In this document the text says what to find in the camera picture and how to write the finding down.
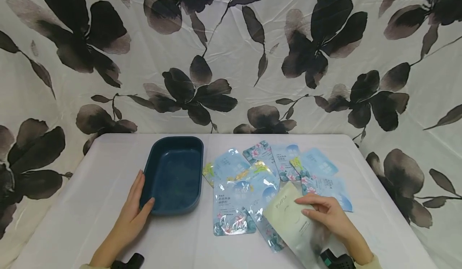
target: floral backdrop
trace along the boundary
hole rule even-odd
[[[0,267],[104,133],[345,133],[435,263],[462,267],[462,0],[0,12]]]

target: flower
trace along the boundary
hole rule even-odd
[[[233,133],[288,133],[294,129],[294,120],[279,120],[279,111],[272,105],[261,105],[247,111],[248,124],[240,124]]]
[[[367,126],[372,110],[379,126],[384,131],[392,131],[398,127],[398,114],[404,113],[409,101],[407,93],[394,92],[405,86],[410,69],[409,63],[400,63],[390,69],[382,80],[378,71],[361,74],[350,95],[344,84],[337,84],[329,99],[315,96],[316,104],[326,112],[351,110],[349,123],[358,129]]]
[[[149,100],[134,95],[130,97],[138,104],[160,113],[186,110],[191,120],[201,126],[212,122],[205,108],[229,112],[236,107],[237,99],[228,96],[232,89],[228,81],[218,79],[210,83],[212,72],[203,57],[195,56],[189,71],[193,81],[180,69],[171,68],[162,73],[167,91],[156,84],[145,83]]]
[[[182,8],[191,17],[194,28],[194,22],[200,22],[196,13],[202,12],[212,2],[213,0],[145,0],[144,13],[149,26],[156,32],[171,34],[179,31],[182,26]]]
[[[66,147],[61,127],[49,130],[45,121],[29,118],[19,126],[16,142],[10,130],[0,125],[0,239],[13,220],[16,204],[23,197],[48,199],[63,184],[53,170],[39,170],[53,163]]]
[[[351,0],[319,0],[311,15],[310,31],[305,29],[303,13],[290,10],[286,16],[286,38],[289,55],[282,63],[286,78],[305,73],[308,87],[315,89],[326,74],[329,57],[347,57],[361,43],[367,13],[353,10]]]
[[[44,1],[52,12],[30,0],[6,3],[25,25],[55,43],[64,65],[80,73],[96,69],[107,84],[120,87],[118,66],[98,51],[125,54],[130,50],[130,35],[112,4],[92,4],[90,20],[85,0]]]
[[[424,174],[417,162],[399,149],[388,153],[383,161],[383,169],[374,152],[366,157],[366,161],[406,221],[430,228],[432,215],[414,199],[424,185]]]
[[[84,144],[84,155],[93,141],[105,133],[134,133],[138,129],[136,124],[129,120],[113,120],[103,108],[94,104],[83,105],[80,108],[75,124],[82,133],[91,135]]]

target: white tablecloth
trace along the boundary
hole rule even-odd
[[[168,135],[106,134],[98,138],[73,178],[37,227],[13,269],[70,269],[88,263],[115,222],[152,145]],[[204,142],[204,163],[235,147],[239,151],[266,140],[297,143],[301,151],[319,148],[346,182],[353,213],[348,213],[379,257],[384,269],[436,269],[374,173],[345,135],[194,135]],[[122,260],[135,252],[152,269],[301,269],[285,249],[272,253],[257,232],[213,235],[213,190],[203,179],[199,206],[188,215],[154,217]],[[342,248],[332,242],[336,253]]]

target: finger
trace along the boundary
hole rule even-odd
[[[321,222],[322,224],[326,225],[327,215],[321,212],[311,210],[311,209],[303,209],[302,214],[310,218],[311,220],[316,220]]]
[[[133,197],[132,197],[133,202],[136,202],[136,203],[140,202],[140,198],[142,196],[144,183],[145,183],[145,175],[141,174],[140,180],[138,181],[138,184],[136,185],[135,191],[133,192]]]
[[[332,200],[329,197],[323,197],[316,194],[308,194],[295,200],[295,203],[302,205],[318,204],[328,208],[332,206]]]
[[[138,184],[138,181],[140,180],[141,175],[143,174],[142,170],[138,171],[138,175],[136,175],[135,181],[133,182],[132,186],[130,187],[130,192],[128,192],[128,197],[127,201],[130,200],[133,196],[133,193],[136,189],[136,185]]]
[[[149,216],[149,213],[151,212],[154,202],[156,199],[151,198],[147,203],[143,206],[143,209],[140,211],[140,213],[135,217],[135,221],[139,222],[140,224],[144,225],[146,223],[146,219]]]

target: dark blue tray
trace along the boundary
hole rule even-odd
[[[204,144],[196,137],[158,140],[144,170],[146,180],[140,207],[154,197],[154,215],[179,215],[194,210],[201,196],[203,156]]]

